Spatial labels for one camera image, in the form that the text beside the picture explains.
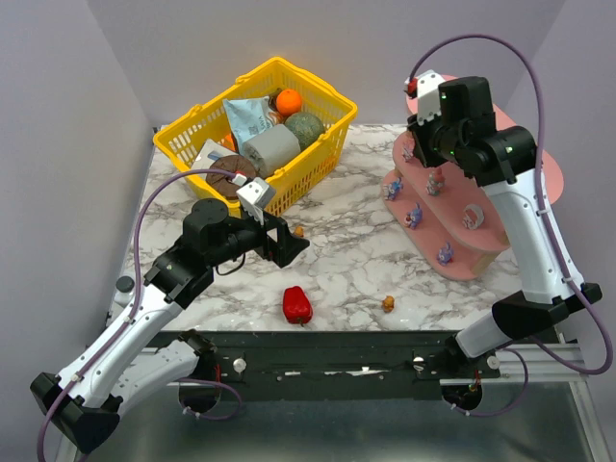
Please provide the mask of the purple bunny toy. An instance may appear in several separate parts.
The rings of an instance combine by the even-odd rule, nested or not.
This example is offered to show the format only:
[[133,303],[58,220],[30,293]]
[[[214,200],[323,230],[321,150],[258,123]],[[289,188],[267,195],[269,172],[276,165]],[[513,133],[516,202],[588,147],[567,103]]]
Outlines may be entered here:
[[437,263],[443,267],[453,262],[454,257],[454,249],[450,242],[446,242],[446,244],[441,247],[437,253]]

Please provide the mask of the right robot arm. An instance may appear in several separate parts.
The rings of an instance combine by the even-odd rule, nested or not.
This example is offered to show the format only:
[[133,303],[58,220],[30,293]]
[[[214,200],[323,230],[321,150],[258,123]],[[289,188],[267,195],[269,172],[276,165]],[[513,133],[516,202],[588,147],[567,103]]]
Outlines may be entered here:
[[459,331],[454,353],[468,359],[566,320],[601,300],[566,249],[530,132],[501,128],[484,77],[445,80],[433,70],[405,81],[414,102],[408,129],[424,167],[450,163],[475,180],[496,209],[519,265],[522,289]]

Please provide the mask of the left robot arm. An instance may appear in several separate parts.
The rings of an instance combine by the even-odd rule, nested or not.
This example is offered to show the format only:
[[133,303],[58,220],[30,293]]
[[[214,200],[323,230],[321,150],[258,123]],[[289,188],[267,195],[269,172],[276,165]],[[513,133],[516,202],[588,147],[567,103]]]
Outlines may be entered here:
[[121,417],[159,387],[189,377],[204,353],[185,341],[172,343],[145,372],[131,363],[146,345],[187,309],[215,279],[216,269],[253,251],[279,268],[288,266],[309,241],[287,222],[255,205],[235,218],[218,199],[201,199],[184,218],[182,233],[157,257],[113,323],[78,358],[57,373],[42,372],[30,391],[44,415],[37,455],[56,426],[88,456],[116,430]]

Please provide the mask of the red bell pepper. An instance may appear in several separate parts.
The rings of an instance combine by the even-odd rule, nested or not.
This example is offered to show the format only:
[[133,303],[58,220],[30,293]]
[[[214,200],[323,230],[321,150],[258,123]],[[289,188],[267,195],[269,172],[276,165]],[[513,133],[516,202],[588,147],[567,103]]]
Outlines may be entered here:
[[313,318],[312,304],[299,286],[285,290],[283,314],[286,321],[291,324],[306,324]]

